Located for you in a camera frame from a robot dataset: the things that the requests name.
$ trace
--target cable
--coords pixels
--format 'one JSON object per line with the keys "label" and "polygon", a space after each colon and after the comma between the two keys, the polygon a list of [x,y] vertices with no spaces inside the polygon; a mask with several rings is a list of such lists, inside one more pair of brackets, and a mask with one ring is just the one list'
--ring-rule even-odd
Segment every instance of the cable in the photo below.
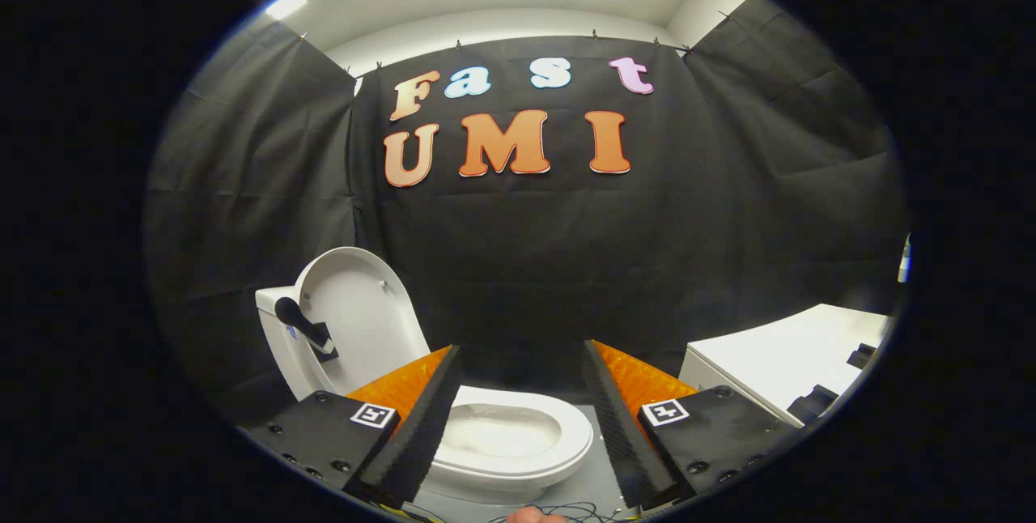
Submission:
{"label": "cable", "polygon": [[442,523],[448,523],[445,519],[442,519],[442,518],[441,518],[441,517],[439,517],[438,515],[435,515],[434,513],[432,513],[432,512],[428,511],[427,509],[425,509],[425,507],[421,506],[420,504],[413,504],[412,502],[408,502],[408,503],[406,503],[406,506],[414,506],[414,507],[418,507],[418,509],[420,509],[421,511],[424,511],[425,513],[427,513],[428,515],[431,515],[432,517],[434,517],[434,518],[436,519],[436,521],[441,521]]}
{"label": "cable", "polygon": [[[593,521],[596,523],[620,523],[622,521],[625,521],[623,519],[614,519],[607,515],[600,515],[599,513],[597,513],[597,505],[593,504],[592,501],[577,501],[577,502],[570,502],[568,504],[546,505],[546,506],[540,506],[536,503],[528,503],[524,505],[522,509],[524,509],[525,506],[534,506],[536,509],[540,509],[540,512],[544,513],[544,515],[558,515],[560,517],[564,517],[568,521],[577,521],[579,523],[585,523],[586,521]],[[584,512],[585,515],[579,515],[577,517],[573,517],[565,515],[564,513],[555,513],[563,509]],[[487,523],[502,523],[503,520],[506,520],[508,516],[506,515],[496,517],[495,519],[490,519]]]}

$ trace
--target white cabinet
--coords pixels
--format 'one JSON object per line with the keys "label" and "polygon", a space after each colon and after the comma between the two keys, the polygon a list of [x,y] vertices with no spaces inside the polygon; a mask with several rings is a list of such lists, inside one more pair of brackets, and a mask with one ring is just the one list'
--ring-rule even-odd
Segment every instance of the white cabinet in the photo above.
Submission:
{"label": "white cabinet", "polygon": [[846,364],[860,343],[877,347],[888,317],[818,304],[792,317],[687,344],[680,379],[697,389],[727,385],[797,428],[787,407],[814,385],[841,395],[860,375]]}

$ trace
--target pink letter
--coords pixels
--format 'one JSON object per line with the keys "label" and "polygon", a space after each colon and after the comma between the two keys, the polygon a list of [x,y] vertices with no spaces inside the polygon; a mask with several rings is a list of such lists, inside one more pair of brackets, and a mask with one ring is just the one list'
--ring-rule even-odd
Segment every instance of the pink letter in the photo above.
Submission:
{"label": "pink letter", "polygon": [[655,91],[655,87],[651,84],[644,84],[640,81],[640,72],[646,72],[648,68],[643,65],[638,65],[633,58],[618,58],[612,59],[608,62],[612,68],[618,68],[618,80],[623,81],[623,85],[629,91],[636,92],[636,94],[651,94]]}

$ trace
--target ceiling light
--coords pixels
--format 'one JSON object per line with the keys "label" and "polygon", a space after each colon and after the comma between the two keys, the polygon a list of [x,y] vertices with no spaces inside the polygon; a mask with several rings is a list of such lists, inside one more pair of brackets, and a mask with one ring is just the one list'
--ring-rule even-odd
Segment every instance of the ceiling light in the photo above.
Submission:
{"label": "ceiling light", "polygon": [[298,10],[298,7],[304,6],[304,4],[306,4],[306,0],[277,0],[277,2],[274,2],[274,4],[266,7],[266,13],[269,13],[269,17],[281,21],[281,19],[294,13],[294,11]]}

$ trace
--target white wall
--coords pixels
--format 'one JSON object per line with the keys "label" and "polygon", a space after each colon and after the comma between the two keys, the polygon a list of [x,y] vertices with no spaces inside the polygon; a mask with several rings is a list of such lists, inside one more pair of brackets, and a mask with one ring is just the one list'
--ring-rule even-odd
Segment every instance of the white wall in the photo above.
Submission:
{"label": "white wall", "polygon": [[707,36],[719,22],[725,19],[723,14],[719,13],[720,10],[723,13],[729,13],[744,1],[684,0],[666,27],[673,39],[677,39],[675,42],[670,43],[695,47],[701,37]]}
{"label": "white wall", "polygon": [[[430,54],[455,47],[457,39],[463,47],[464,43],[510,37],[589,36],[594,29],[600,36],[648,42],[658,37],[660,42],[675,45],[674,37],[665,29],[621,17],[565,9],[488,9],[396,25],[333,47],[324,54],[342,68],[348,66],[351,76],[363,76],[376,68],[378,61],[381,65],[388,65],[415,55]],[[359,91],[359,84],[356,84],[356,91]]]}

